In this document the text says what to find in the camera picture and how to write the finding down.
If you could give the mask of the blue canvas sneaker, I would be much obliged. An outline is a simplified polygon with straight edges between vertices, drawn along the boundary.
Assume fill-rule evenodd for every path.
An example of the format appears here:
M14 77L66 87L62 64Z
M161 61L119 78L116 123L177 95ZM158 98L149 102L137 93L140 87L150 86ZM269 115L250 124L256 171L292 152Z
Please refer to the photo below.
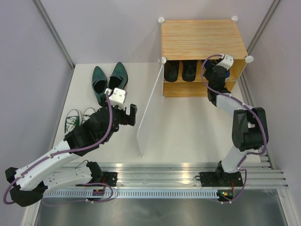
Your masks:
M202 66L204 67L204 71L209 67L210 61L209 60L200 60Z
M226 72L226 77L225 77L225 79L228 80L229 77L230 77L230 70L228 70L228 71Z

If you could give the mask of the white cabinet door panel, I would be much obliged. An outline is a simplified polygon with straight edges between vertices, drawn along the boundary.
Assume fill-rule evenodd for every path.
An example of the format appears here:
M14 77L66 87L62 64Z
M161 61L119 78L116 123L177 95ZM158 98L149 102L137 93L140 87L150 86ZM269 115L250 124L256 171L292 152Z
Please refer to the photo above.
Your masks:
M164 86L164 65L162 64L159 73L156 77L156 81L153 85L148 103L141 123L137 132L137 143L140 152L140 156L143 157L148 147L151 133L154 129L156 119L159 113L160 105L163 100L163 86Z

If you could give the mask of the black leather shoe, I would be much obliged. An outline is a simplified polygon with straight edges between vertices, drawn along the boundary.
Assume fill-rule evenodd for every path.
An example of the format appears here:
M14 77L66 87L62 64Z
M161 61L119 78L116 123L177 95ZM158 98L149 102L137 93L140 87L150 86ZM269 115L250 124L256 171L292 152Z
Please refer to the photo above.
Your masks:
M197 73L197 60L184 60L182 61L182 79L186 82L193 82Z
M180 61L167 60L165 63L164 79L167 82L175 82L178 78Z

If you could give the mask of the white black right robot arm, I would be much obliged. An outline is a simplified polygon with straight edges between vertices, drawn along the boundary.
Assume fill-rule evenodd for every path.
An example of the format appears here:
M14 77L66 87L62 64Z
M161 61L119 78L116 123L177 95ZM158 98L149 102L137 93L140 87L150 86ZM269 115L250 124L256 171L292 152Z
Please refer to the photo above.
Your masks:
M202 186L242 186L241 164L249 155L266 152L269 141L266 113L263 108L246 105L231 94L226 88L226 78L234 60L228 55L219 58L217 62L210 58L202 60L201 79L207 87L208 100L233 119L233 147L215 172L200 174L200 181Z

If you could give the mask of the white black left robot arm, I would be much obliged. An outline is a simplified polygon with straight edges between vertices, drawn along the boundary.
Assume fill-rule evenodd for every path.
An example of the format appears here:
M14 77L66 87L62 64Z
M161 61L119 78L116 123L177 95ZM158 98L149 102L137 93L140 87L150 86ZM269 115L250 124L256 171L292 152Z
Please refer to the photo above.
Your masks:
M23 168L10 167L5 176L10 183L3 195L6 205L27 207L42 200L43 196L69 186L107 186L103 171L97 162L88 161L69 172L56 170L108 142L121 125L134 126L137 106L130 105L130 113L114 100L113 95L102 96L103 106L84 123L68 132L59 144Z

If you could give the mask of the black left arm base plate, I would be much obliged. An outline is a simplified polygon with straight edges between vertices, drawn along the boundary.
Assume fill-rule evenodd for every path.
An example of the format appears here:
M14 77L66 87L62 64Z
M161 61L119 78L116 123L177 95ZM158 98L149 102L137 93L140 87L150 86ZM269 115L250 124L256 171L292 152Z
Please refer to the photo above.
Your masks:
M115 187L118 180L118 173L117 172L104 172L102 176L98 178L93 178L91 181L85 184L77 184L76 186L81 187L89 187L89 186L104 186L108 185L111 187Z

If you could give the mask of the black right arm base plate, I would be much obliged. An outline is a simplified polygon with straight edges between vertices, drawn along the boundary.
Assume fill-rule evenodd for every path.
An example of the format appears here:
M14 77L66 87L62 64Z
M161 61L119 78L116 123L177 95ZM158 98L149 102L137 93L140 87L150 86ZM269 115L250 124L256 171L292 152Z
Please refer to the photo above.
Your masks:
M200 172L198 176L202 187L241 187L244 183L240 172L220 175L216 172Z

